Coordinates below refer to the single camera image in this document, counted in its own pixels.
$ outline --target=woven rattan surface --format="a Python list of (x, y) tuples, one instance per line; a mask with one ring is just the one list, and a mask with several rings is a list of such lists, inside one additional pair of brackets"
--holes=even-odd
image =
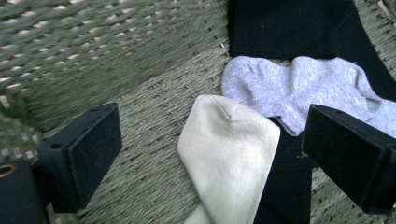
[[(355, 2), (396, 77), (396, 29), (374, 1)], [(198, 204), (176, 146), (195, 98), (220, 94), (226, 15), (216, 0), (0, 4), (0, 160), (34, 161), (79, 113), (120, 105), (122, 152), (89, 206), (54, 223), (180, 223)], [(364, 215), (320, 170), (312, 190), (312, 223), (396, 222)]]

